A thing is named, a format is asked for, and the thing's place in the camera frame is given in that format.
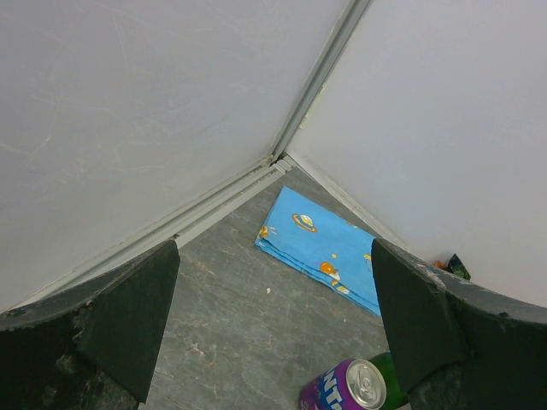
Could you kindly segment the green glass bottle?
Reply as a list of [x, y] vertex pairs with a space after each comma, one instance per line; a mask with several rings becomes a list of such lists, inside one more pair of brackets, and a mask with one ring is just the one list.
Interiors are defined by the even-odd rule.
[[377, 354], [369, 360], [380, 371], [384, 381], [386, 396], [381, 410], [395, 410], [409, 403], [407, 395], [401, 390], [394, 362], [390, 352]]

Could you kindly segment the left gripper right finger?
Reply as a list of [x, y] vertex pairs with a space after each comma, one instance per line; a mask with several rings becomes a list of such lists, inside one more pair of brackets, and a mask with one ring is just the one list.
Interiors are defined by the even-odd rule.
[[413, 409], [544, 409], [546, 310], [376, 239], [373, 276]]

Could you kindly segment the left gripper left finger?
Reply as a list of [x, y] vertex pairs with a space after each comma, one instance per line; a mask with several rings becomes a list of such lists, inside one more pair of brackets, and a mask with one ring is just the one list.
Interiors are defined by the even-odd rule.
[[1, 315], [3, 409], [146, 402], [180, 264], [174, 240]]

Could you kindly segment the purple Fanta can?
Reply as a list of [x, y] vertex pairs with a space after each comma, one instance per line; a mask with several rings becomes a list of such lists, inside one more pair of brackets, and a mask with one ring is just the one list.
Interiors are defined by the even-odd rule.
[[348, 359], [308, 382], [300, 391], [302, 410], [381, 409], [387, 388], [380, 370], [370, 361]]

